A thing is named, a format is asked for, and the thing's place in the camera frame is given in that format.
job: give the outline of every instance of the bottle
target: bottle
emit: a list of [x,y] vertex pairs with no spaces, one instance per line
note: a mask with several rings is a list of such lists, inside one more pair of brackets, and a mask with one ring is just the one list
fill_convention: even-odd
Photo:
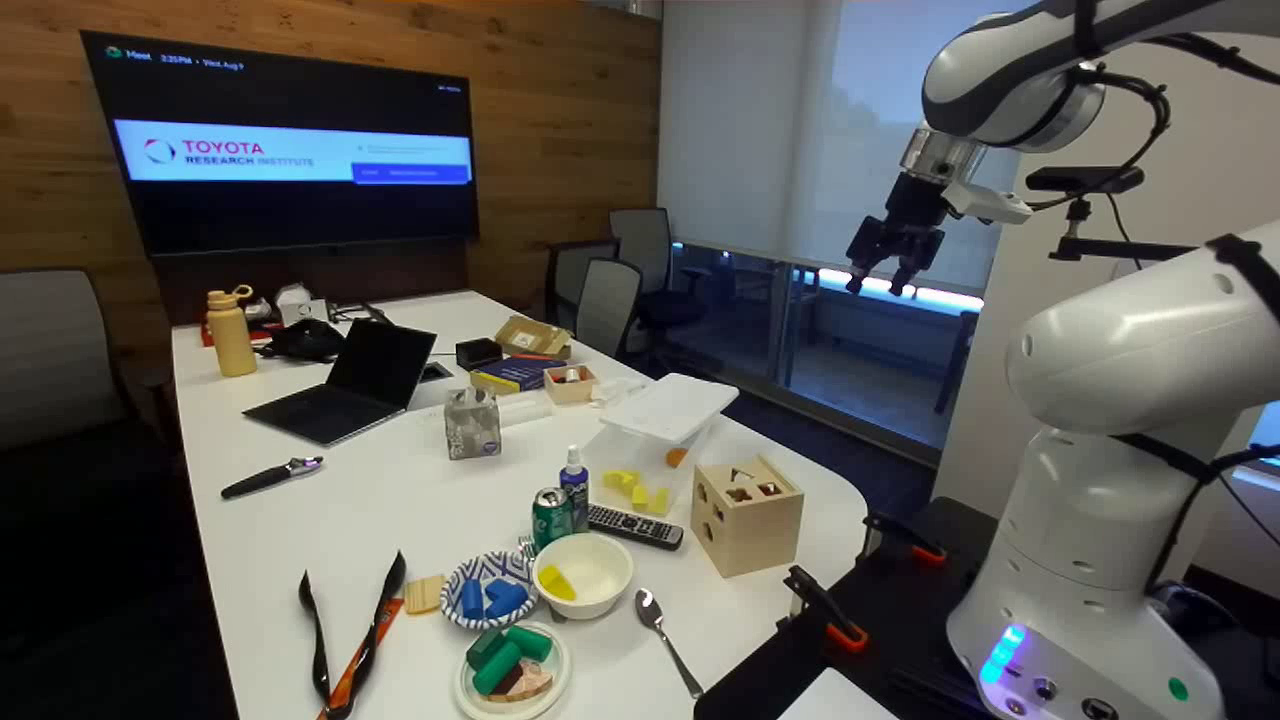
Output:
[[563,493],[563,516],[568,516],[568,530],[585,530],[589,528],[589,468],[585,468],[585,452],[576,444],[568,444],[568,461],[561,468],[561,493]]
[[239,312],[239,297],[248,297],[253,287],[239,284],[235,293],[207,293],[207,332],[211,332],[211,347],[215,347],[215,368],[222,374],[248,374],[255,370],[255,356],[248,343],[248,320]]

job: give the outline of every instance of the paper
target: paper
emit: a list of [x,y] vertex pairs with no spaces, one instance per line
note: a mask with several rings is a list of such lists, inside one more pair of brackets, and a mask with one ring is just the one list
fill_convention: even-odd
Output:
[[598,419],[679,447],[732,398],[732,382],[668,370],[665,378],[608,403]]
[[847,717],[893,720],[893,711],[875,705],[865,687],[823,669],[780,720],[847,720]]

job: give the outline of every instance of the blue led light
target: blue led light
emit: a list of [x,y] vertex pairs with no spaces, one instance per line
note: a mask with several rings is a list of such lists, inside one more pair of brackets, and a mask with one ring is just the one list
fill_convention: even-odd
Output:
[[996,685],[1023,640],[1027,640],[1027,626],[1009,623],[1002,634],[996,640],[993,654],[977,670],[977,681]]

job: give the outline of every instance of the blue bowl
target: blue bowl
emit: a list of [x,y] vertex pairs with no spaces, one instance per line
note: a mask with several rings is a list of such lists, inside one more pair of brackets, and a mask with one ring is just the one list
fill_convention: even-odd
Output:
[[[471,583],[471,590],[481,590],[481,609],[485,609],[481,615],[464,612],[468,583]],[[524,590],[524,599],[493,612],[497,599],[512,597],[512,590]],[[524,620],[530,612],[530,604],[536,604],[530,562],[512,550],[485,550],[485,557],[461,562],[444,583],[444,615],[468,632],[507,626],[507,623]]]

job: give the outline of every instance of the white robot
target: white robot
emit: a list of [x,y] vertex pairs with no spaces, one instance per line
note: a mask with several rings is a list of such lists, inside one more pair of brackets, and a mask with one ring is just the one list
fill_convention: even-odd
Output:
[[[1101,113],[1080,60],[1170,32],[1280,37],[1280,0],[1043,0],[957,37],[929,69],[929,128],[902,154],[887,221],[865,221],[847,247],[852,273],[896,257],[898,287],[929,267],[944,212],[1023,221],[1021,199],[962,181],[970,154],[1076,140]],[[987,711],[1224,717],[1214,674],[1149,599],[1194,487],[1151,444],[1212,461],[1243,407],[1280,397],[1280,298],[1268,287],[1280,224],[1239,238],[1055,302],[1009,350],[1043,426],[1023,447],[977,583],[947,615],[947,645]]]

